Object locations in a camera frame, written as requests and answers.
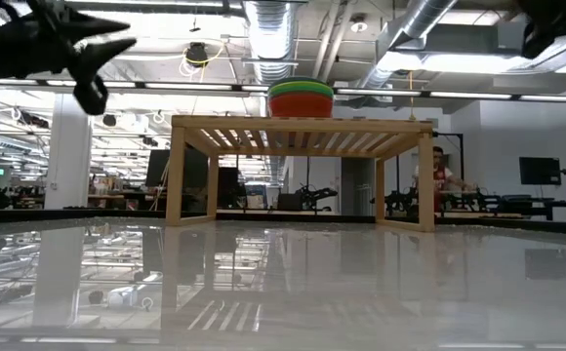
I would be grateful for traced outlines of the black monitor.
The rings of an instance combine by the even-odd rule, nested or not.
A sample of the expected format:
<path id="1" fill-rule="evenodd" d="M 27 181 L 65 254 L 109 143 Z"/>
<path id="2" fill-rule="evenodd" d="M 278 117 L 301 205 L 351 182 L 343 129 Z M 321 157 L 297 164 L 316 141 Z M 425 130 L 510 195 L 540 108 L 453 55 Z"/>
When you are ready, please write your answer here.
<path id="1" fill-rule="evenodd" d="M 145 185 L 156 187 L 162 183 L 169 165 L 169 150 L 151 150 L 146 172 Z M 209 159 L 202 152 L 187 147 L 184 151 L 183 187 L 203 188 L 207 184 Z"/>
<path id="2" fill-rule="evenodd" d="M 523 185 L 560 185 L 561 169 L 557 158 L 520 157 L 520 180 Z"/>

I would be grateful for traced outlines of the person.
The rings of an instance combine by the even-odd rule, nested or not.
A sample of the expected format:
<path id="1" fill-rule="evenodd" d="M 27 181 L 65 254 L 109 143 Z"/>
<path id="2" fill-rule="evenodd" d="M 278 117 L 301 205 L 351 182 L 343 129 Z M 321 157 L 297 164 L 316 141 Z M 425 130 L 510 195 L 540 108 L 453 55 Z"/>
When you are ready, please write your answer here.
<path id="1" fill-rule="evenodd" d="M 461 178 L 456 177 L 452 171 L 442 163 L 444 151 L 440 146 L 433 147 L 433 180 L 434 180 L 434 210 L 442 211 L 442 191 L 447 190 L 450 184 L 461 189 L 469 188 Z"/>

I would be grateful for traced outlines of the small orange bowl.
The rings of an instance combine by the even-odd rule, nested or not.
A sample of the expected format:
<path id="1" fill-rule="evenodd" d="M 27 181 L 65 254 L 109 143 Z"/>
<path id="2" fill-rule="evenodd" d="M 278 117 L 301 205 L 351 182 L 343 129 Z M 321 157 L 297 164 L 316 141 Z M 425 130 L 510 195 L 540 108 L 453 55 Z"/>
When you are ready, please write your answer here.
<path id="1" fill-rule="evenodd" d="M 286 96 L 270 98 L 268 107 L 272 117 L 330 118 L 333 101 L 331 98 L 317 96 Z"/>

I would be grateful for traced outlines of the long ceiling light bar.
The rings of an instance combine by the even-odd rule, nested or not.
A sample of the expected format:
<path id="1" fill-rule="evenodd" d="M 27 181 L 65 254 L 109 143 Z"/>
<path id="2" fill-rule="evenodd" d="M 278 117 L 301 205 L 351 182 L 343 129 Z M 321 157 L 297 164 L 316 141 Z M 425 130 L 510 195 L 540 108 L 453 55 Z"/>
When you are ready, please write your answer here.
<path id="1" fill-rule="evenodd" d="M 150 94 L 179 96 L 265 96 L 268 86 L 212 84 L 212 83 L 155 83 L 144 81 L 105 81 L 106 88 L 113 94 Z M 41 79 L 0 79 L 0 89 L 43 91 L 52 93 L 72 92 L 76 86 L 71 80 Z"/>
<path id="2" fill-rule="evenodd" d="M 334 93 L 347 97 L 388 97 L 388 98 L 446 98 L 446 99 L 476 99 L 476 100 L 506 100 L 519 102 L 566 103 L 563 95 L 521 95 L 507 93 L 480 93 L 455 91 L 427 90 L 386 90 L 335 88 Z"/>

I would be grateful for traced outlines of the small green bowl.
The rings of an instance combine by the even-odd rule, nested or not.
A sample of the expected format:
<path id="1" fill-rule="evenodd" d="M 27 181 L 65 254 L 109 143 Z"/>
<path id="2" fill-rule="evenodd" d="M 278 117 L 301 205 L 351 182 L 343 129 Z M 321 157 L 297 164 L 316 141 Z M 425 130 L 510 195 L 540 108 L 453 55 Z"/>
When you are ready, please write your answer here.
<path id="1" fill-rule="evenodd" d="M 330 86 L 319 81 L 308 80 L 286 81 L 273 85 L 267 90 L 267 93 L 272 96 L 292 92 L 313 92 L 326 96 L 332 96 L 334 94 L 334 90 Z"/>

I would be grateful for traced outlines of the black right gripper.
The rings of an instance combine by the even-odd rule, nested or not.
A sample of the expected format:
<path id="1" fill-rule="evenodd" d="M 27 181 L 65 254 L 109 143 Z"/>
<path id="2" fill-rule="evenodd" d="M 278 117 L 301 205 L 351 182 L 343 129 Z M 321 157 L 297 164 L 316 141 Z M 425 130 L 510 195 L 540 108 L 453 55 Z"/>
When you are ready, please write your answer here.
<path id="1" fill-rule="evenodd" d="M 521 56 L 534 59 L 559 36 L 566 35 L 566 0 L 516 0 L 535 26 L 523 32 Z"/>

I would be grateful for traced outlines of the silver ventilation duct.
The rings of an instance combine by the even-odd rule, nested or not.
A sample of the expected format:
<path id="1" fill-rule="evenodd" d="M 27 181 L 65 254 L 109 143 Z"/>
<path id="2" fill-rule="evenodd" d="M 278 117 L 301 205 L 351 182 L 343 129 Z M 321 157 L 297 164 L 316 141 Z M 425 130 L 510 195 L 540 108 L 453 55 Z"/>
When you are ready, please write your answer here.
<path id="1" fill-rule="evenodd" d="M 287 63 L 292 57 L 297 6 L 279 1 L 247 1 L 244 11 L 257 81 L 270 85 L 291 74 Z"/>
<path id="2" fill-rule="evenodd" d="M 375 42 L 375 59 L 356 87 L 380 89 L 399 70 L 414 70 L 417 58 L 408 58 L 396 49 L 412 42 L 414 51 L 425 47 L 427 34 L 459 0 L 410 0 L 405 13 L 388 21 Z"/>

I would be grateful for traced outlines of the black aluminium table frame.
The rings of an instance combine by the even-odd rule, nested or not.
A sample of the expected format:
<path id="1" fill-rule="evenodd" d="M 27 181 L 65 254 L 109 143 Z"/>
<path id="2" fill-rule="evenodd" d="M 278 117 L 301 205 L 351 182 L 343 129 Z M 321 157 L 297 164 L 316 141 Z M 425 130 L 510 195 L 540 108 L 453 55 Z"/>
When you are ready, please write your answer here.
<path id="1" fill-rule="evenodd" d="M 163 218 L 163 212 L 104 210 L 104 209 L 64 209 L 64 210 L 0 210 L 0 223 L 63 220 L 94 217 L 119 218 Z M 252 220 L 252 221 L 291 221 L 291 222 L 333 222 L 333 223 L 374 223 L 372 216 L 365 215 L 332 215 L 332 214 L 290 214 L 257 212 L 218 213 L 215 219 Z M 440 217 L 435 220 L 439 225 L 486 226 L 510 229 L 522 229 L 538 232 L 566 234 L 566 222 L 533 221 L 525 219 L 509 219 L 500 217 L 450 218 Z"/>

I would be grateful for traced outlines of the white column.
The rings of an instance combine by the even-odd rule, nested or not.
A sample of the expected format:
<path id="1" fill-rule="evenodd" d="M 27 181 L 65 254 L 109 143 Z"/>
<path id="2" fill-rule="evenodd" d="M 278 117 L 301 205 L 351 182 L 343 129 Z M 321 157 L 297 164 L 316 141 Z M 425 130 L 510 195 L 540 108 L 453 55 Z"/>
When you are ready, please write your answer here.
<path id="1" fill-rule="evenodd" d="M 87 204 L 93 125 L 94 119 L 80 107 L 74 96 L 55 95 L 45 210 Z"/>

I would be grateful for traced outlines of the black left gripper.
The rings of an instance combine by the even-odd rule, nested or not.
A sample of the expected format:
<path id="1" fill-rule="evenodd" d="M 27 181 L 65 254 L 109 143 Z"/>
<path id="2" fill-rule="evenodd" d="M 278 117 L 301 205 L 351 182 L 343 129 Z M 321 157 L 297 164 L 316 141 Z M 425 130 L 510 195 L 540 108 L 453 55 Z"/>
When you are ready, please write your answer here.
<path id="1" fill-rule="evenodd" d="M 100 68 L 137 43 L 126 38 L 75 49 L 84 38 L 131 26 L 79 13 L 63 1 L 26 2 L 31 12 L 21 17 L 14 6 L 0 0 L 0 79 L 67 70 L 75 81 L 92 81 Z"/>

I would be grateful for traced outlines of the wooden slatted shelf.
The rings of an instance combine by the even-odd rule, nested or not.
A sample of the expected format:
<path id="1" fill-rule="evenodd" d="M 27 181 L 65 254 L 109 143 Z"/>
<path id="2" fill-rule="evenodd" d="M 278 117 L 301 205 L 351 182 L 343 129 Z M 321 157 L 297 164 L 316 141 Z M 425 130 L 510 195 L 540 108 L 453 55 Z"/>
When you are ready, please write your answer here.
<path id="1" fill-rule="evenodd" d="M 268 118 L 175 115 L 171 119 L 165 220 L 182 226 L 217 215 L 219 158 L 223 155 L 356 157 L 375 161 L 375 223 L 410 231 L 435 229 L 432 124 L 427 121 Z M 209 159 L 206 214 L 182 217 L 185 147 Z M 418 149 L 418 220 L 388 220 L 384 209 L 385 163 Z"/>

